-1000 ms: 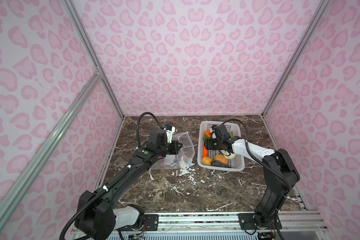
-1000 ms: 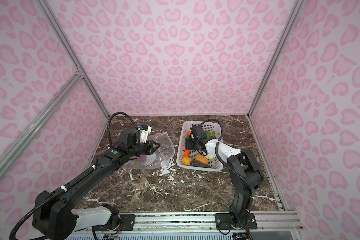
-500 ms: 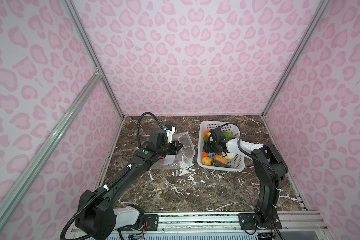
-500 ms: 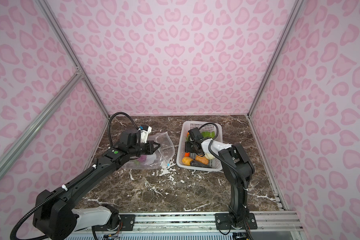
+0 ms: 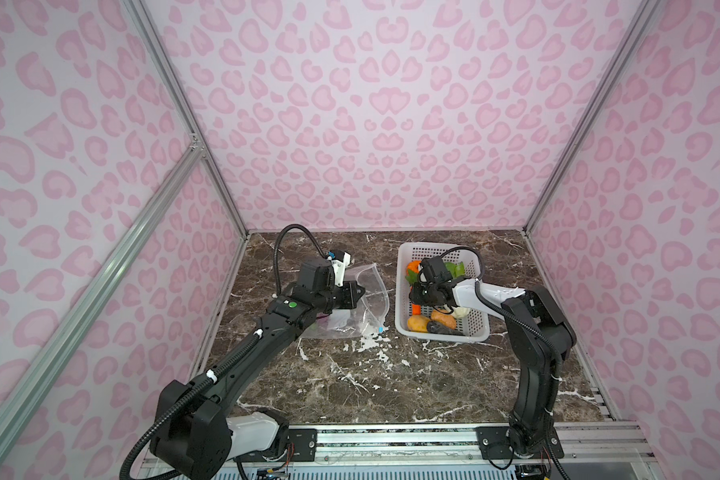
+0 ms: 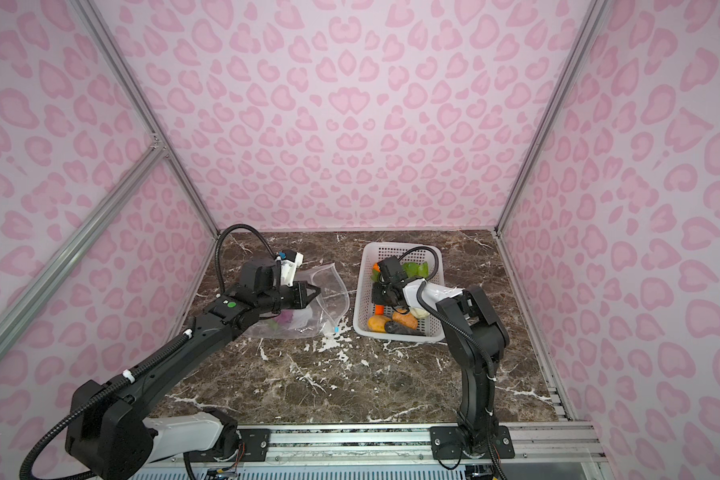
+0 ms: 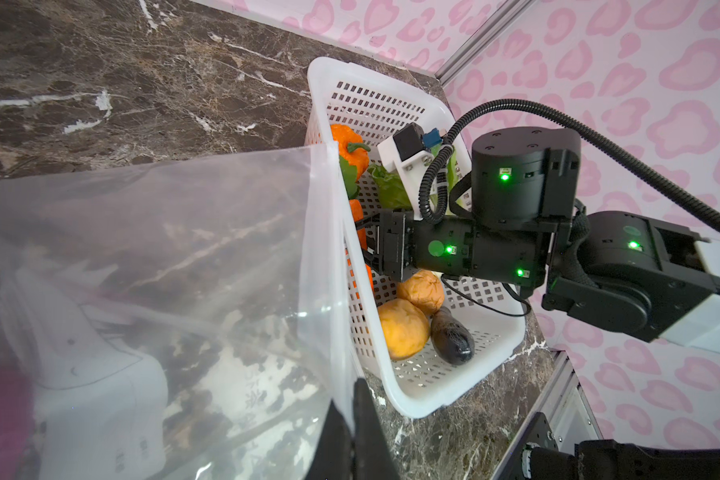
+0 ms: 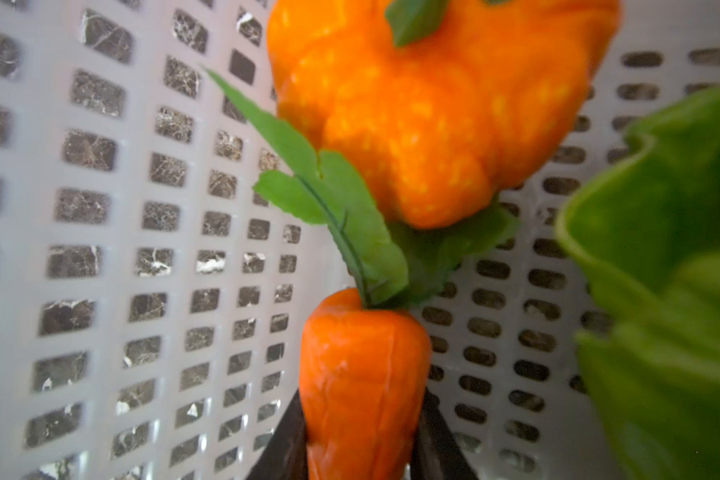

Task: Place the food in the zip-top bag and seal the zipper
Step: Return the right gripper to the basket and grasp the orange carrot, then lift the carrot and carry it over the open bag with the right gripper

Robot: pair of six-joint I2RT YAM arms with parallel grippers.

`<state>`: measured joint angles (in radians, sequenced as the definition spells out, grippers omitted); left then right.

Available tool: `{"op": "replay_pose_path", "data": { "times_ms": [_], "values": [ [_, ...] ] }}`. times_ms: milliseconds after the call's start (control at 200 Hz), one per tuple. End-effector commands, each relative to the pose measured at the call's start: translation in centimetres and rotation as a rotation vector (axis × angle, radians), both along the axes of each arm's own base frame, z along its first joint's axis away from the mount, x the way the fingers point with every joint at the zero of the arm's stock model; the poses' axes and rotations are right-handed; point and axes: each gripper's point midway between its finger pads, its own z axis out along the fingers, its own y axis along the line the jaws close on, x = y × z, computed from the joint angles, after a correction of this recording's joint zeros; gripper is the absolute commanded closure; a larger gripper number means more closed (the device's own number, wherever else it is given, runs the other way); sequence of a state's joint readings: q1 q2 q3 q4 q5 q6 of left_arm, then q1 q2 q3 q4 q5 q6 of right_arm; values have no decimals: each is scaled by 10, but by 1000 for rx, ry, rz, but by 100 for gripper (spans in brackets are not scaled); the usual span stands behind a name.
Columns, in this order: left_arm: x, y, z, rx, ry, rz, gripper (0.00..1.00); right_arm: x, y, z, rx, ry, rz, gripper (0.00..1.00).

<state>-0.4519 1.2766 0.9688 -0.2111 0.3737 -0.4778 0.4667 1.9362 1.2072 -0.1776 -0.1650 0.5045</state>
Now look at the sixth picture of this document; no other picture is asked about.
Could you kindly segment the clear zip top bag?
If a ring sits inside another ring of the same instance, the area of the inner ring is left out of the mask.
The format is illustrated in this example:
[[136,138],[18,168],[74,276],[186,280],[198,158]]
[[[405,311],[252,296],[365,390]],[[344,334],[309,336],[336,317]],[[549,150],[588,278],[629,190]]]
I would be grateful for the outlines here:
[[296,327],[278,328],[273,318],[257,322],[244,336],[254,339],[303,339],[333,330],[349,309],[349,294],[334,263],[299,271],[296,281],[306,281],[322,289],[321,294],[301,310],[294,310]]

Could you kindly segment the purple toy onion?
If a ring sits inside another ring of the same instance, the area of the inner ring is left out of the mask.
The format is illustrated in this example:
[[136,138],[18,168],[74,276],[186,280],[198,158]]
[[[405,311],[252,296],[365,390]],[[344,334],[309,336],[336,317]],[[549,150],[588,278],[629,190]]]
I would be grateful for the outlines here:
[[292,330],[296,327],[296,321],[294,320],[294,310],[282,310],[279,315],[277,315],[273,321],[275,322],[276,326],[278,328],[283,328],[286,330]]

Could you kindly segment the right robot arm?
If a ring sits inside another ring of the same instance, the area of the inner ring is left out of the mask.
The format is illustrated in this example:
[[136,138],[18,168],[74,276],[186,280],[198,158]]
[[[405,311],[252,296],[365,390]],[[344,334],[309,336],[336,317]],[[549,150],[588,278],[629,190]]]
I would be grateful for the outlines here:
[[499,420],[495,414],[497,370],[509,333],[478,285],[447,288],[410,277],[399,257],[379,262],[372,300],[407,313],[426,312],[440,322],[449,351],[461,369],[462,400],[457,413],[464,454],[497,458]]

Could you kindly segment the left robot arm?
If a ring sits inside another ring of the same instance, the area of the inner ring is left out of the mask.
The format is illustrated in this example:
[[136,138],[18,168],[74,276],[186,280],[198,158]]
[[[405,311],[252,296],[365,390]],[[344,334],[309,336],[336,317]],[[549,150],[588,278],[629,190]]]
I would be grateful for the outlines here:
[[144,423],[157,403],[203,360],[262,317],[304,309],[320,293],[306,281],[259,293],[233,286],[193,320],[188,332],[127,373],[104,384],[88,381],[75,391],[70,411],[85,411],[67,427],[67,453],[103,479],[127,479],[146,463],[166,458],[166,453],[157,452],[158,429]]

